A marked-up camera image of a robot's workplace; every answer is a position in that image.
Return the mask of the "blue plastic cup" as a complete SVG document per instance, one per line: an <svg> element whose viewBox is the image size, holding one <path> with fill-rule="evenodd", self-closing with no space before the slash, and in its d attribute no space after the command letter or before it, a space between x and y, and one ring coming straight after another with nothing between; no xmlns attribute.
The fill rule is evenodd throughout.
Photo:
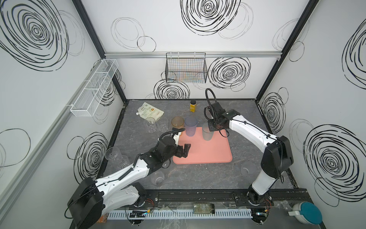
<svg viewBox="0 0 366 229"><path fill-rule="evenodd" d="M197 119L194 115L191 115L185 119L185 132L187 136L194 136L196 132L196 127Z"/></svg>

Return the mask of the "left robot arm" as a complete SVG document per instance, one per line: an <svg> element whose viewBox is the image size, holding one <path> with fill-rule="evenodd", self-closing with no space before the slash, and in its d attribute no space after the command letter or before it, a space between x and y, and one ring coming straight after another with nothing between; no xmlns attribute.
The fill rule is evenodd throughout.
<svg viewBox="0 0 366 229"><path fill-rule="evenodd" d="M163 133L153 148L138 154L132 164L111 175L96 180L85 178L67 203L66 212L71 214L74 228L88 229L102 215L120 207L142 206L146 190L138 180L162 169L175 156L188 156L191 145L178 144L184 131L185 128L173 128Z"/></svg>

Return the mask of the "amber plastic cup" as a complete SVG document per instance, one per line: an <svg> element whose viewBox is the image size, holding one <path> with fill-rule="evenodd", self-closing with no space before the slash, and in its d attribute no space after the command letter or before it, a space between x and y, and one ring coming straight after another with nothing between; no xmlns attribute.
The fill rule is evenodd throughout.
<svg viewBox="0 0 366 229"><path fill-rule="evenodd" d="M176 116L171 120L172 128L181 129L185 126L185 120L183 117Z"/></svg>

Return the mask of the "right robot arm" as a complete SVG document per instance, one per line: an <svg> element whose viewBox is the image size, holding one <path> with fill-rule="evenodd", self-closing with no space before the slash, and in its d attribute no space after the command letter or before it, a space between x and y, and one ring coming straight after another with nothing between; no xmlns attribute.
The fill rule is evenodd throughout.
<svg viewBox="0 0 366 229"><path fill-rule="evenodd" d="M208 106L204 112L211 132L224 130L235 131L254 144L262 153L261 171L247 192L248 202L258 206L266 199L271 187L282 174L294 163L290 140L270 134L249 122L236 110L226 111L217 101L212 89L205 90Z"/></svg>

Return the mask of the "teal plastic cup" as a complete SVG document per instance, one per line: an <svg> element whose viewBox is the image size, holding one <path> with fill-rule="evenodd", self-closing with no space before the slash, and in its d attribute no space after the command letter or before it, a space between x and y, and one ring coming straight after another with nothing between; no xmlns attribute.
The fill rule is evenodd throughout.
<svg viewBox="0 0 366 229"><path fill-rule="evenodd" d="M202 135L205 141L210 141L213 138L214 132L210 131L208 123L203 124Z"/></svg>

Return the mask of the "pink plastic tray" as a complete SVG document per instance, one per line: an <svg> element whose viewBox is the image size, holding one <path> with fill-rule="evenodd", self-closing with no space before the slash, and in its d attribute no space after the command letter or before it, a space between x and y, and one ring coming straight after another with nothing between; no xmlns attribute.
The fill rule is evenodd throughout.
<svg viewBox="0 0 366 229"><path fill-rule="evenodd" d="M186 132L183 132L179 136L178 144L191 144L191 147L187 157L173 157L173 162L177 165L229 163L233 159L228 138L218 131L213 133L211 140L206 141L202 128L198 127L194 136L187 136Z"/></svg>

